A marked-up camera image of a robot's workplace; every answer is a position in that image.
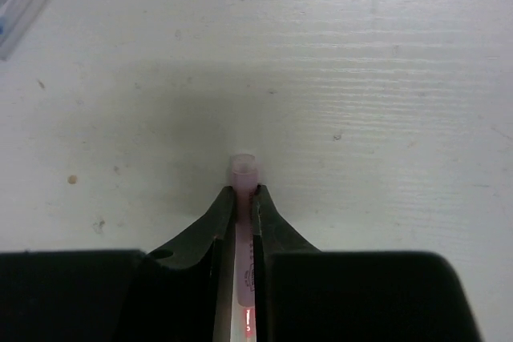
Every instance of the black plastic part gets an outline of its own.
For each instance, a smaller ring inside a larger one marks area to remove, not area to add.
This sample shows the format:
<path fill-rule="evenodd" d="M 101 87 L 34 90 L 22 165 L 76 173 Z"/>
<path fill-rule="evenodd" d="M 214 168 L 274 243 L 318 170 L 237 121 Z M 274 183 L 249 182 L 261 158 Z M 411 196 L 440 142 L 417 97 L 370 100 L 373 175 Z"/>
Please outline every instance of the black plastic part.
<path fill-rule="evenodd" d="M 234 195 L 150 255 L 0 255 L 2 341 L 200 341 L 229 330 Z"/>
<path fill-rule="evenodd" d="M 265 186 L 252 215 L 259 342 L 480 341 L 441 256 L 319 252 L 278 214 Z"/>
<path fill-rule="evenodd" d="M 225 342 L 230 337 L 235 196 L 149 255 L 0 255 L 1 341 Z M 458 277 L 421 252 L 324 253 L 278 213 L 252 207 L 259 342 L 477 342 Z"/>
<path fill-rule="evenodd" d="M 253 196 L 252 226 L 256 337 L 259 342 L 264 342 L 269 334 L 268 321 L 272 317 L 268 314 L 271 303 L 268 301 L 266 287 L 269 282 L 267 271 L 269 258 L 283 251 L 304 253 L 319 251 L 281 217 L 266 186 L 259 186 Z"/>

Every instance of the dark speck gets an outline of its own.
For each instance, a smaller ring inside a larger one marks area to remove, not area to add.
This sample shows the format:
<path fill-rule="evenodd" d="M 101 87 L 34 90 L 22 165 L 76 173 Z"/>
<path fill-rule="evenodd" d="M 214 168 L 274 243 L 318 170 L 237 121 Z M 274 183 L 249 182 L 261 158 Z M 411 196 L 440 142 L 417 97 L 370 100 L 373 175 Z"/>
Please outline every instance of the dark speck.
<path fill-rule="evenodd" d="M 103 219 L 101 219 L 99 222 L 94 222 L 93 223 L 93 230 L 95 231 L 96 234 L 103 234 L 103 226 L 105 226 L 105 221 Z"/>

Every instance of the white wooden surface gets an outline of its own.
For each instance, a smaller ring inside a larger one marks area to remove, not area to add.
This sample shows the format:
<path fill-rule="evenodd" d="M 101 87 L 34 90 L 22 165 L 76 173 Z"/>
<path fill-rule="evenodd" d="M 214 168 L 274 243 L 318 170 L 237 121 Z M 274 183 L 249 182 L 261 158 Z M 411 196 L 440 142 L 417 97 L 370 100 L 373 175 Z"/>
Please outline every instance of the white wooden surface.
<path fill-rule="evenodd" d="M 318 247 L 439 252 L 513 340 L 512 10 L 53 0 L 0 63 L 0 248 L 151 250 L 252 151 Z"/>

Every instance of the test tube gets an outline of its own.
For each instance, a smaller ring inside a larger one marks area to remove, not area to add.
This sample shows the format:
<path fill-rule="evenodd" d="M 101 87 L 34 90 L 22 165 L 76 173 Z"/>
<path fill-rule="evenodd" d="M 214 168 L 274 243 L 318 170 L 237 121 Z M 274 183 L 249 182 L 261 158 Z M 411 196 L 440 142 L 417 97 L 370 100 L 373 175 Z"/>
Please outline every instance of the test tube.
<path fill-rule="evenodd" d="M 237 302 L 243 310 L 246 340 L 256 337 L 255 329 L 255 281 L 252 241 L 252 198 L 258 186 L 258 170 L 255 157 L 250 154 L 236 155 L 232 159 L 232 186 L 236 194 L 235 269 Z"/>

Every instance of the pink tube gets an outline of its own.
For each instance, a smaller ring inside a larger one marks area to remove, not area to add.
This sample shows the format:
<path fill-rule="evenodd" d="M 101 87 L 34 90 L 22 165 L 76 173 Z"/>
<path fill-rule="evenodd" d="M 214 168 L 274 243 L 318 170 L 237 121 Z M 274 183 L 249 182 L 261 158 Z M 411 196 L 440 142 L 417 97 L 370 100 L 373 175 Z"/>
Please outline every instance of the pink tube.
<path fill-rule="evenodd" d="M 255 306 L 253 240 L 251 226 L 252 198 L 258 186 L 255 157 L 236 155 L 232 159 L 232 186 L 236 193 L 235 269 L 237 300 L 245 308 Z"/>

